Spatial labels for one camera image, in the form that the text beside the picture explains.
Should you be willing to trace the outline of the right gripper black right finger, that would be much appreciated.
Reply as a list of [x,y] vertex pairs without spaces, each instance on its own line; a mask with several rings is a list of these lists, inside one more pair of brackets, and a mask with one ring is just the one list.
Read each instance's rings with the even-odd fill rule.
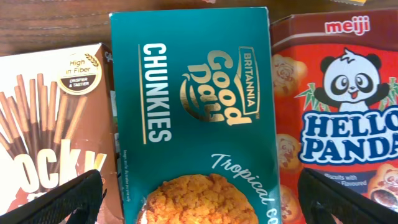
[[309,168],[300,173],[298,200],[308,224],[397,223],[397,212]]

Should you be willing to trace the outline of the brown Pocky box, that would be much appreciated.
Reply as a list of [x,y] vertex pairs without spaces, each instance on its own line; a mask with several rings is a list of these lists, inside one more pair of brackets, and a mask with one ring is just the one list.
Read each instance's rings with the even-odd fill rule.
[[98,223],[124,221],[112,100],[102,43],[1,58],[1,213],[96,169]]

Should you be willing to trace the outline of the teal Chunkies cookie box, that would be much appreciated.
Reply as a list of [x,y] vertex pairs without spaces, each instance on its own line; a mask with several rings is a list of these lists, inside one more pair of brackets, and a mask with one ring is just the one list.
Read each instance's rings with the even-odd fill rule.
[[267,8],[109,20],[126,223],[280,223]]

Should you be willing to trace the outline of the red Hello Panda box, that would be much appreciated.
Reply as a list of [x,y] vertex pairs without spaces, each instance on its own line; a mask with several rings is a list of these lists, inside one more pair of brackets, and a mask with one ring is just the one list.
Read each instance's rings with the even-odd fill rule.
[[296,14],[271,25],[283,223],[308,223],[313,169],[397,210],[397,10]]

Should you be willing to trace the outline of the yellow candy bag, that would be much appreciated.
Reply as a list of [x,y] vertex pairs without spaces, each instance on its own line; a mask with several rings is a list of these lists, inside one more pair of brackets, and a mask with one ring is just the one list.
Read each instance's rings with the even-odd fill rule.
[[345,3],[345,4],[352,4],[355,6],[364,6],[367,0],[332,0],[332,1]]

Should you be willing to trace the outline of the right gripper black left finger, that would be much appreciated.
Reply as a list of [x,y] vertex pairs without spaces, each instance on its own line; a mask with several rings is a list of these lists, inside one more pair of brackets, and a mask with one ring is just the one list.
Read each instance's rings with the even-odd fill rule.
[[1,216],[7,224],[95,224],[104,199],[100,172],[89,170]]

